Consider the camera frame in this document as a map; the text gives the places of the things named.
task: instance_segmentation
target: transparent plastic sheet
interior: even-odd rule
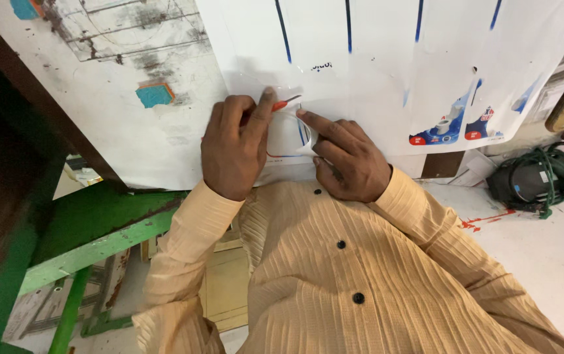
[[[301,93],[302,108],[356,120],[388,156],[511,139],[564,55],[561,0],[197,3],[230,93]],[[297,140],[287,123],[272,141]],[[268,164],[310,161],[283,152]]]

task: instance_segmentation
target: shirt cuff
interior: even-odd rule
[[[162,251],[175,260],[196,262],[223,237],[244,202],[221,197],[201,180],[172,216]]]
[[[413,225],[422,217],[426,202],[424,189],[394,167],[387,189],[368,206],[392,224]]]

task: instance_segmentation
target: shirt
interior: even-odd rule
[[[395,168],[370,204],[336,200],[317,181],[234,202],[201,181],[151,262],[133,317],[144,353],[225,352],[197,294],[239,209],[252,271],[239,353],[564,353],[564,337],[454,210]]]

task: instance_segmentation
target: shirt sleeve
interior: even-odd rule
[[[396,168],[385,192],[369,207],[455,277],[500,325],[541,353],[564,353],[564,337],[514,276],[460,228],[452,208]]]
[[[243,203],[200,181],[177,209],[151,260],[142,311],[132,318],[143,353],[225,352],[216,326],[203,318],[198,293],[214,244]]]

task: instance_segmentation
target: hand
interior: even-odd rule
[[[257,106],[249,96],[228,96],[214,104],[201,141],[201,165],[203,181],[221,197],[245,200],[262,172],[276,101],[273,89],[266,88]]]
[[[355,121],[332,122],[300,109],[297,117],[319,133],[313,150],[317,181],[335,198],[375,202],[392,175],[385,157]]]

